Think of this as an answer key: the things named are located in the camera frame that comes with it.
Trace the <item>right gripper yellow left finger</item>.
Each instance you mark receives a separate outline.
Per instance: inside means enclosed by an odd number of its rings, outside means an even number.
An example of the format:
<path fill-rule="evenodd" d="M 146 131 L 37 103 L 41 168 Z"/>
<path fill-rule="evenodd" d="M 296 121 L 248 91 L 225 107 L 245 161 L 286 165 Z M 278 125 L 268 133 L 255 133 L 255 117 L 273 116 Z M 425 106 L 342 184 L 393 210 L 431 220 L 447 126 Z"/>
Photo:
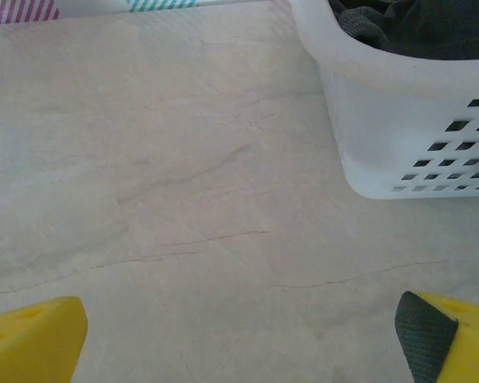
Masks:
<path fill-rule="evenodd" d="M 70 382 L 87 330 L 76 296 L 0 314 L 0 382 Z"/>

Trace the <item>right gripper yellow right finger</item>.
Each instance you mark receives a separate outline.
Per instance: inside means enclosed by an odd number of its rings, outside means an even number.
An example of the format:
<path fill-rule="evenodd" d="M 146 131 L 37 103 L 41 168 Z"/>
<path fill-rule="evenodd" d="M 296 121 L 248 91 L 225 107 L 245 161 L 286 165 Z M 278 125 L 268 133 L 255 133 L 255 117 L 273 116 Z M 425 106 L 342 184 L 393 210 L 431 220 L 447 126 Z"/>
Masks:
<path fill-rule="evenodd" d="M 479 305 L 407 291 L 394 326 L 415 382 L 479 382 Z"/>

